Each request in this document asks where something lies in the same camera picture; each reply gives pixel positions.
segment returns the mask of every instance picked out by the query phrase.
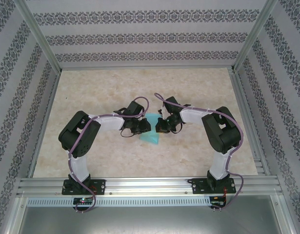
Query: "striped wall pattern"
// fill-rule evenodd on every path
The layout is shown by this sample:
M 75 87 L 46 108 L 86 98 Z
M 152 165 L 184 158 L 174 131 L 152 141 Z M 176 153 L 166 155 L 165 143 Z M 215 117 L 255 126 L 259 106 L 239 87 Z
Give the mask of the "striped wall pattern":
M 0 0 L 0 232 L 27 176 L 58 76 L 14 3 Z
M 233 65 L 265 0 L 26 2 L 61 67 L 75 68 Z
M 300 233 L 300 0 L 277 2 L 238 74 Z

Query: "gray metal panel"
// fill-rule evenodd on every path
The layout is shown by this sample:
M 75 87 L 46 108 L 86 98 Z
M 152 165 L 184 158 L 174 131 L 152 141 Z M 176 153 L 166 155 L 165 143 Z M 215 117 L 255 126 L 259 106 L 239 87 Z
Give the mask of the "gray metal panel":
M 208 207 L 100 207 L 77 214 L 72 208 L 27 207 L 21 234 L 278 234 L 269 196 L 242 196 L 222 212 Z

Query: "floor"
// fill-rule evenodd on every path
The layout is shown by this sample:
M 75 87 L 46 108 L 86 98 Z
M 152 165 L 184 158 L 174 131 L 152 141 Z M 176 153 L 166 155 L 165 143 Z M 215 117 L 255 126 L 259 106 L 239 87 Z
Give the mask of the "floor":
M 149 69 L 63 71 L 46 127 L 34 177 L 67 177 L 67 153 L 58 136 L 79 110 L 108 114 L 138 96 L 150 100 L 149 113 L 162 102 L 154 97 L 175 96 L 180 104 L 230 112 L 244 130 L 227 69 Z M 244 130 L 244 144 L 231 160 L 231 172 L 257 175 Z M 159 144 L 122 138 L 117 130 L 98 134 L 88 152 L 92 177 L 205 176 L 214 150 L 201 126 L 186 124 L 179 134 L 160 134 Z

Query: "blue plastic object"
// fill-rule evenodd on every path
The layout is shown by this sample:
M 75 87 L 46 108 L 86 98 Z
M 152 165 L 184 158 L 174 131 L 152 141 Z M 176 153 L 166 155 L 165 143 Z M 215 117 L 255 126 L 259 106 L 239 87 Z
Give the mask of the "blue plastic object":
M 158 123 L 158 118 L 161 118 L 161 116 L 159 114 L 148 113 L 145 114 L 145 117 L 148 120 L 148 122 L 151 124 L 151 131 L 142 133 L 140 135 L 140 140 L 151 142 L 157 145 L 159 143 L 160 135 L 156 132 L 155 126 Z

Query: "purple cable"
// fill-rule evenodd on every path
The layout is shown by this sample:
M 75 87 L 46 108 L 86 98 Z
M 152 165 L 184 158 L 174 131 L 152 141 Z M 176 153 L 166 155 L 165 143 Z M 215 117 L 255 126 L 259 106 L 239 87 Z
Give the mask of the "purple cable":
M 76 210 L 77 213 L 85 213 L 85 212 L 91 211 L 91 210 L 94 208 L 94 206 L 96 205 L 96 203 L 97 203 L 97 198 L 96 198 L 95 193 L 94 193 L 91 189 L 89 189 L 86 185 L 84 185 L 84 184 L 83 184 L 83 183 L 75 176 L 74 171 L 73 171 L 73 169 L 72 169 L 72 164 L 71 164 L 71 157 L 72 157 L 73 151 L 74 151 L 75 148 L 77 147 L 77 145 L 78 145 L 80 139 L 82 138 L 82 136 L 83 136 L 83 134 L 85 133 L 86 129 L 88 128 L 89 124 L 90 124 L 93 120 L 95 120 L 95 119 L 97 119 L 97 118 L 100 118 L 100 117 L 113 117 L 113 116 L 117 116 L 117 117 L 125 117 L 125 118 L 135 118 L 135 117 L 141 117 L 141 116 L 144 116 L 145 113 L 146 113 L 146 112 L 148 111 L 148 109 L 149 109 L 150 102 L 149 102 L 149 100 L 148 100 L 146 97 L 137 97 L 137 98 L 134 99 L 134 101 L 136 101 L 136 100 L 138 100 L 138 99 L 140 99 L 140 98 L 146 100 L 147 107 L 146 107 L 146 109 L 145 109 L 142 113 L 140 113 L 140 114 L 138 114 L 138 115 L 134 115 L 134 116 L 124 116 L 124 115 L 117 115 L 117 114 L 105 114 L 105 115 L 100 115 L 100 116 L 94 116 L 94 117 L 92 117 L 92 118 L 86 123 L 86 125 L 84 126 L 82 132 L 80 133 L 79 137 L 77 138 L 77 140 L 75 141 L 73 147 L 71 148 L 70 152 L 68 153 L 68 167 L 69 167 L 69 169 L 70 169 L 70 171 L 71 171 L 71 174 L 73 175 L 73 178 L 74 178 L 74 179 L 75 179 L 82 187 L 84 187 L 88 192 L 90 192 L 90 193 L 92 194 L 93 199 L 94 199 L 93 205 L 92 205 L 91 207 L 89 207 L 89 208 L 88 208 L 87 210 L 85 210 L 85 211 L 79 211 L 79 210 L 77 210 L 78 204 L 76 204 L 75 210 Z
M 213 111 L 213 110 L 207 110 L 207 109 L 203 109 L 203 108 L 188 107 L 188 106 L 182 106 L 182 105 L 179 105 L 179 104 L 175 104 L 175 103 L 172 103 L 172 102 L 170 102 L 170 101 L 166 101 L 166 100 L 162 97 L 162 95 L 160 95 L 160 94 L 158 94 L 158 93 L 154 93 L 154 96 L 156 96 L 159 100 L 161 100 L 161 101 L 163 101 L 163 102 L 165 102 L 165 103 L 174 105 L 174 106 L 178 106 L 178 107 L 185 108 L 185 109 L 197 110 L 197 111 L 205 111 L 205 112 L 210 112 L 210 113 L 214 113 L 214 114 L 218 114 L 218 115 L 224 116 L 224 117 L 226 117 L 227 119 L 229 119 L 230 121 L 232 121 L 232 122 L 236 125 L 238 131 L 240 132 L 241 140 L 240 140 L 239 145 L 238 145 L 235 149 L 233 149 L 233 150 L 230 152 L 230 154 L 229 154 L 229 156 L 228 156 L 228 159 L 227 159 L 227 163 L 226 163 L 225 169 L 226 169 L 227 173 L 229 173 L 230 175 L 232 175 L 232 176 L 239 176 L 239 177 L 241 178 L 241 185 L 240 185 L 240 188 L 239 188 L 239 190 L 237 191 L 236 195 L 232 198 L 232 200 L 231 200 L 227 205 L 225 205 L 223 208 L 221 208 L 221 210 L 223 210 L 223 209 L 227 208 L 228 206 L 230 206 L 230 204 L 238 197 L 238 195 L 239 195 L 239 193 L 241 192 L 241 189 L 243 188 L 243 185 L 244 185 L 244 178 L 243 178 L 243 176 L 241 176 L 240 174 L 237 174 L 237 173 L 229 172 L 229 170 L 228 170 L 229 162 L 230 162 L 230 159 L 231 159 L 231 155 L 232 155 L 236 150 L 238 150 L 238 149 L 241 147 L 241 145 L 243 144 L 243 141 L 244 141 L 244 134 L 243 134 L 243 131 L 242 131 L 241 127 L 239 126 L 239 124 L 238 124 L 233 118 L 231 118 L 229 115 L 226 115 L 226 114 L 221 113 L 221 112 L 219 112 L 219 111 Z

